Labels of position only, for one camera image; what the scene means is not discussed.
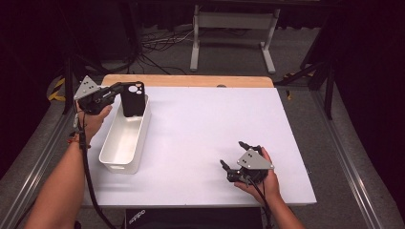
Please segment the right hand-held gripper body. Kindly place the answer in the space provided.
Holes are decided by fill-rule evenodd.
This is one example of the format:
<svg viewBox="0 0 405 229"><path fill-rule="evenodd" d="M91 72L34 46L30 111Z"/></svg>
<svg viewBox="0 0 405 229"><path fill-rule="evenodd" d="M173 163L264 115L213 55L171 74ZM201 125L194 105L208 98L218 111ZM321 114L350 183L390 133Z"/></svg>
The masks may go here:
<svg viewBox="0 0 405 229"><path fill-rule="evenodd" d="M274 165L264 158L262 148L248 147L246 152L237 160L239 169L226 166L226 178L229 182L241 181L246 185L260 184Z"/></svg>

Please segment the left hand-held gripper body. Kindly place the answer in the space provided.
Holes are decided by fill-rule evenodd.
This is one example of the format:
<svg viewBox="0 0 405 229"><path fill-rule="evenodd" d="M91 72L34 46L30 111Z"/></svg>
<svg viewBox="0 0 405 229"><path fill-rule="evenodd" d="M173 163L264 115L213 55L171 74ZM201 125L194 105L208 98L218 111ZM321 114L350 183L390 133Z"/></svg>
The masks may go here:
<svg viewBox="0 0 405 229"><path fill-rule="evenodd" d="M74 101L85 114L99 115L107 105L114 103L115 97L114 90L100 88L93 79L85 76L76 90Z"/></svg>

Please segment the black phone case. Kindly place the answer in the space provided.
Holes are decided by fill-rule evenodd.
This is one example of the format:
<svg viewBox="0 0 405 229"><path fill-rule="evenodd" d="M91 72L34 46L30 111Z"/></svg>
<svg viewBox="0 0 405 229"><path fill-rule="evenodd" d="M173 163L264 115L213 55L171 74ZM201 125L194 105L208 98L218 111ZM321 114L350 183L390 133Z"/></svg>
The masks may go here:
<svg viewBox="0 0 405 229"><path fill-rule="evenodd" d="M144 84L141 81L124 83L121 103L125 117L143 116L146 107Z"/></svg>

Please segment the black tripod stand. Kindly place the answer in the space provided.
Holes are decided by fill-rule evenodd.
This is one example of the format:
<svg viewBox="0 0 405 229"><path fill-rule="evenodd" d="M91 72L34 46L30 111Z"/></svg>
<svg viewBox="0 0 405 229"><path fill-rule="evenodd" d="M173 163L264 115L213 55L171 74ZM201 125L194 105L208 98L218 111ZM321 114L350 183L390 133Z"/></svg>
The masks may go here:
<svg viewBox="0 0 405 229"><path fill-rule="evenodd" d="M63 114L66 115L74 105L74 78L81 81L85 76L85 67L90 66L96 73L108 74L109 70L104 68L101 64L97 64L83 55L68 54L64 59L64 79L65 79L65 102Z"/></svg>
<svg viewBox="0 0 405 229"><path fill-rule="evenodd" d="M316 35L309 51L300 65L300 70L293 74L284 76L282 80L276 81L275 86L286 87L307 75L312 77L307 82L310 91L319 91L323 84L326 84L324 95L324 112L328 119L331 117L331 105L333 95L334 71L333 71L333 40L329 21L326 21Z"/></svg>

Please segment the white board sheet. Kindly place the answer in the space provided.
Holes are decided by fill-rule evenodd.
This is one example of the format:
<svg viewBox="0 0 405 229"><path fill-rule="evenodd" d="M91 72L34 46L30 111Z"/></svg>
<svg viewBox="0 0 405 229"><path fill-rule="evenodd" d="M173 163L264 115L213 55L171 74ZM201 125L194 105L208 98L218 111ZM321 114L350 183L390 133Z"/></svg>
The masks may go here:
<svg viewBox="0 0 405 229"><path fill-rule="evenodd" d="M270 153L289 205L316 201L303 159L274 88L149 87L151 120L139 169L113 174L98 159L113 118L92 140L89 166L105 207L242 207L255 200L226 179L241 143Z"/></svg>

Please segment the white plastic storage bin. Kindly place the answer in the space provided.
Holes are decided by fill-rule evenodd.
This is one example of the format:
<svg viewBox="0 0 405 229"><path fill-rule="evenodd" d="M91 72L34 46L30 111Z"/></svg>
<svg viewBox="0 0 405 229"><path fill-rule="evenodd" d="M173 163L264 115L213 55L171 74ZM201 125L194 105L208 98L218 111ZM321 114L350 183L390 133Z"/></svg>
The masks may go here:
<svg viewBox="0 0 405 229"><path fill-rule="evenodd" d="M99 154L99 161L111 173L138 171L151 116L148 95L143 116L125 117L121 102L113 109L112 124Z"/></svg>

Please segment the black cloth with white print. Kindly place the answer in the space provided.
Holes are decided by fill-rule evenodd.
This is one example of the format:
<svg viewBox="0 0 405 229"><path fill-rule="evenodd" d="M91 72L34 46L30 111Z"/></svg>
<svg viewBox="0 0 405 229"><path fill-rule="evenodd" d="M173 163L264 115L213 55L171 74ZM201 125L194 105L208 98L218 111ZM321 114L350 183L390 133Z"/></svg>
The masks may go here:
<svg viewBox="0 0 405 229"><path fill-rule="evenodd" d="M125 229L263 229L258 207L127 209Z"/></svg>

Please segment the white metal stand frame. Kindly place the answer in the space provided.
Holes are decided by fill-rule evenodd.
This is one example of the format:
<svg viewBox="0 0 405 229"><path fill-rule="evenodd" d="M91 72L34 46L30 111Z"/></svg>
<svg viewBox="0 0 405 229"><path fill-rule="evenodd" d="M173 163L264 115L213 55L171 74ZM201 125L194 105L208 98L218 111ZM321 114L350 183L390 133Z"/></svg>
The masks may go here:
<svg viewBox="0 0 405 229"><path fill-rule="evenodd" d="M270 54L270 43L276 29L280 9L271 13L241 13L241 12L206 12L199 5L194 8L193 16L193 46L190 59L190 70L195 72L199 66L200 28L209 29L244 29L266 30L266 40L260 43L260 49L266 63L267 71L275 74L275 65Z"/></svg>

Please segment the person's right hand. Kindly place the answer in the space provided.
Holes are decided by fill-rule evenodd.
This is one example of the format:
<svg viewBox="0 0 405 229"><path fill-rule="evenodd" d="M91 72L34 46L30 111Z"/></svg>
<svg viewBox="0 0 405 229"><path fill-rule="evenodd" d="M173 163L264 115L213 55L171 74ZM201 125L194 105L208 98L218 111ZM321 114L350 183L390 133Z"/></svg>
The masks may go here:
<svg viewBox="0 0 405 229"><path fill-rule="evenodd" d="M258 188L266 199L262 199L259 192L253 186L247 186L241 182L235 182L234 186L252 195L259 203L267 203L270 208L274 208L276 205L284 202L280 194L278 177L273 170L269 170L267 177L258 185Z"/></svg>

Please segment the person's left hand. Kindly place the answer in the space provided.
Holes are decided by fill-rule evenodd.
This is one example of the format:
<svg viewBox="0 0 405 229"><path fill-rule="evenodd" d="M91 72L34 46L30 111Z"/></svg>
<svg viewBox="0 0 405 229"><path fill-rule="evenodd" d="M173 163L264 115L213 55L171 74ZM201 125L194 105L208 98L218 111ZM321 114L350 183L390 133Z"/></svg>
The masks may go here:
<svg viewBox="0 0 405 229"><path fill-rule="evenodd" d="M113 107L107 105L99 114L95 115L84 113L79 106L76 106L76 108L78 114L78 126L84 131L87 144L90 144L92 138L101 128L104 119L112 111Z"/></svg>

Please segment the aluminium floor rail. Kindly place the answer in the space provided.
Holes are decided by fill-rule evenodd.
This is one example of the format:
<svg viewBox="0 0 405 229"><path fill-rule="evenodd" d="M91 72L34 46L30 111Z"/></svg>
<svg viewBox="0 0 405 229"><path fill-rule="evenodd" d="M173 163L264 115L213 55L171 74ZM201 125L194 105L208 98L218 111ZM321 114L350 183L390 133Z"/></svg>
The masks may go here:
<svg viewBox="0 0 405 229"><path fill-rule="evenodd" d="M21 153L0 179L0 229L13 229L67 148L73 112L52 101Z"/></svg>
<svg viewBox="0 0 405 229"><path fill-rule="evenodd" d="M369 229L383 229L383 225L381 224L373 208L366 187L358 174L351 157L348 155L345 147L343 146L343 142L334 125L334 122L328 118L326 112L324 111L324 101L322 95L319 92L311 92L310 95L318 112L322 116L324 125L326 126L330 139L335 148L337 159L339 160L340 166L349 183L352 194L357 202L363 219L365 220Z"/></svg>

